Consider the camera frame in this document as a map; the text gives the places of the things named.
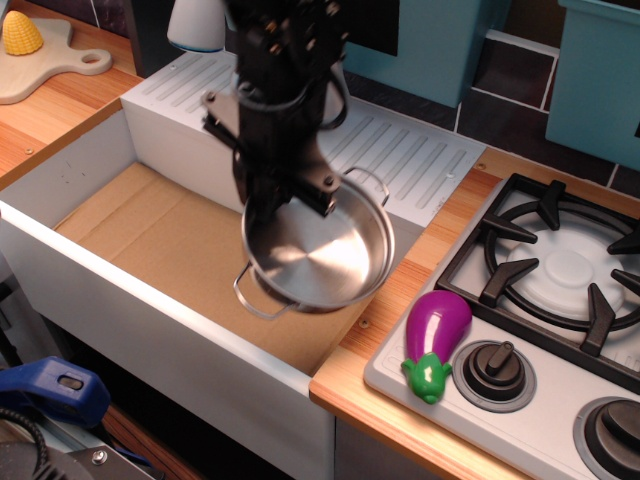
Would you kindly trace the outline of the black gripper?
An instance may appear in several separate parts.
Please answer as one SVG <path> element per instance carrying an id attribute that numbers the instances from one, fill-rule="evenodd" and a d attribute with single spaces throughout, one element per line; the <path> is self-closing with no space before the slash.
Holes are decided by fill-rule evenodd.
<path id="1" fill-rule="evenodd" d="M 322 216 L 334 210 L 341 180 L 317 143 L 325 94 L 313 89 L 282 104 L 241 93 L 203 94 L 203 128 L 232 151 L 240 202 L 252 198 L 257 222 L 268 222 L 294 198 Z"/>

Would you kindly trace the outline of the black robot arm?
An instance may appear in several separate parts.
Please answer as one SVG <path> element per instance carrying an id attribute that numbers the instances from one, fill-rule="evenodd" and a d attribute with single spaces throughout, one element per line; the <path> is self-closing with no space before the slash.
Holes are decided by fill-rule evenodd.
<path id="1" fill-rule="evenodd" d="M 321 216 L 334 207 L 341 181 L 320 153 L 317 135 L 340 126 L 341 106 L 326 120 L 327 90 L 346 97 L 336 72 L 348 36 L 336 1 L 228 1 L 237 31 L 238 132 L 214 112 L 204 128 L 232 151 L 241 202 L 261 222 L 302 201 Z"/>

